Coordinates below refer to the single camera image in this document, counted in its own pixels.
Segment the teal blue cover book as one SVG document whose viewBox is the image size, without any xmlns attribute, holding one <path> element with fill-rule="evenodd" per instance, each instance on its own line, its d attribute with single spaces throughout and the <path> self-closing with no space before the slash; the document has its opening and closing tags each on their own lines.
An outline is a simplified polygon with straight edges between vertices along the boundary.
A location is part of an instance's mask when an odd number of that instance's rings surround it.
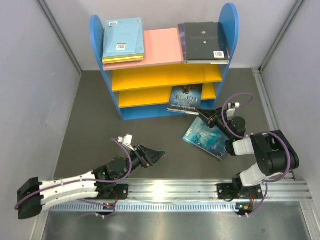
<svg viewBox="0 0 320 240">
<path fill-rule="evenodd" d="M 216 126 L 209 128 L 196 117 L 182 140 L 222 161 L 226 154 L 227 136 Z"/>
</svg>

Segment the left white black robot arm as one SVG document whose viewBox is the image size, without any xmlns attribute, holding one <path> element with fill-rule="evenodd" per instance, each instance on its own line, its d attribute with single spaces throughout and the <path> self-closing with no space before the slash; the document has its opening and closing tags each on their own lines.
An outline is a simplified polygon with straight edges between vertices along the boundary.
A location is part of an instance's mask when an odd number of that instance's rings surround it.
<svg viewBox="0 0 320 240">
<path fill-rule="evenodd" d="M 142 144 L 124 150 L 126 157 L 115 157 L 107 164 L 75 177 L 41 181 L 38 177 L 27 180 L 17 190 L 19 220 L 38 216 L 54 206 L 82 199 L 108 199 L 117 183 L 125 180 L 137 168 L 154 166 L 165 152 L 149 149 Z"/>
</svg>

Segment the purple Robinson Crusoe book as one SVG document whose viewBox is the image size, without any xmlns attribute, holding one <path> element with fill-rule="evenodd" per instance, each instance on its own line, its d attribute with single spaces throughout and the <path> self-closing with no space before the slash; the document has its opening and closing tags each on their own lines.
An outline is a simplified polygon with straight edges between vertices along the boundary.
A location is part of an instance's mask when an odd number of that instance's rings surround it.
<svg viewBox="0 0 320 240">
<path fill-rule="evenodd" d="M 183 60 L 186 63 L 186 36 L 185 36 L 185 24 L 184 23 L 178 24 L 178 32 L 179 32 Z"/>
</svg>

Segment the black glossy book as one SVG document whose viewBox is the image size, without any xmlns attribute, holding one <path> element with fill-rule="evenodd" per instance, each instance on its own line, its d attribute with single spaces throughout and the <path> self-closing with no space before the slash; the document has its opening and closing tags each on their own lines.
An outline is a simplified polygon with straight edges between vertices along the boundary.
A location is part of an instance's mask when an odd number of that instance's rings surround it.
<svg viewBox="0 0 320 240">
<path fill-rule="evenodd" d="M 184 35 L 187 64 L 229 64 L 227 40 L 220 22 L 186 22 Z"/>
</svg>

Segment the dark Wuthering Heights book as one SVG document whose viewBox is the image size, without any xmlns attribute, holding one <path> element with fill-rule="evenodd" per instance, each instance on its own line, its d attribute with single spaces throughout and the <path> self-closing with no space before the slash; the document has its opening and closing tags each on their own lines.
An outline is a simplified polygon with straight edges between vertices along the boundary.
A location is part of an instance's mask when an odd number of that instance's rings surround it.
<svg viewBox="0 0 320 240">
<path fill-rule="evenodd" d="M 202 84 L 173 86 L 167 105 L 170 112 L 199 115 L 202 101 Z"/>
</svg>

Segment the light blue book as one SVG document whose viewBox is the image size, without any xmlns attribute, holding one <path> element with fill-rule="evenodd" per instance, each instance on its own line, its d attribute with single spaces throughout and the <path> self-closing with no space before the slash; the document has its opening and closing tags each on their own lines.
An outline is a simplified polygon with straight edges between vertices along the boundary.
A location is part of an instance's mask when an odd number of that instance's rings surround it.
<svg viewBox="0 0 320 240">
<path fill-rule="evenodd" d="M 103 40 L 103 59 L 145 54 L 143 21 L 140 17 L 107 20 Z"/>
</svg>

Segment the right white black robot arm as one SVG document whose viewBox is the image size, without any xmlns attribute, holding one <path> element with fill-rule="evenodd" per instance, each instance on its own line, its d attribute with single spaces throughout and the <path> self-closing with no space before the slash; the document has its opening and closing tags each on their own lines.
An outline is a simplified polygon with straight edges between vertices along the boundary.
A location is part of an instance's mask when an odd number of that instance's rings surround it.
<svg viewBox="0 0 320 240">
<path fill-rule="evenodd" d="M 299 167 L 300 160 L 282 131 L 245 135 L 246 121 L 234 116 L 234 104 L 227 109 L 198 109 L 200 119 L 209 128 L 218 128 L 227 136 L 226 152 L 231 156 L 254 155 L 256 163 L 238 173 L 231 183 L 217 186 L 218 198 L 226 202 L 238 199 L 259 200 L 263 198 L 261 184 L 272 177 L 283 179 Z"/>
</svg>

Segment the yellow book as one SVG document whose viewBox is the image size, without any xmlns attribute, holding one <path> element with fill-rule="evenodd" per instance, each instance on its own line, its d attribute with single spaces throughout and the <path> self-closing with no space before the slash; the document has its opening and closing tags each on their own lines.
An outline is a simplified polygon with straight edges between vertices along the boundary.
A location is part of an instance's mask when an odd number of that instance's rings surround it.
<svg viewBox="0 0 320 240">
<path fill-rule="evenodd" d="M 144 55 L 116 57 L 116 58 L 110 58 L 110 59 L 103 58 L 102 63 L 117 64 L 117 63 L 126 63 L 126 62 L 137 62 L 137 61 L 142 61 L 143 59 L 144 59 Z"/>
</svg>

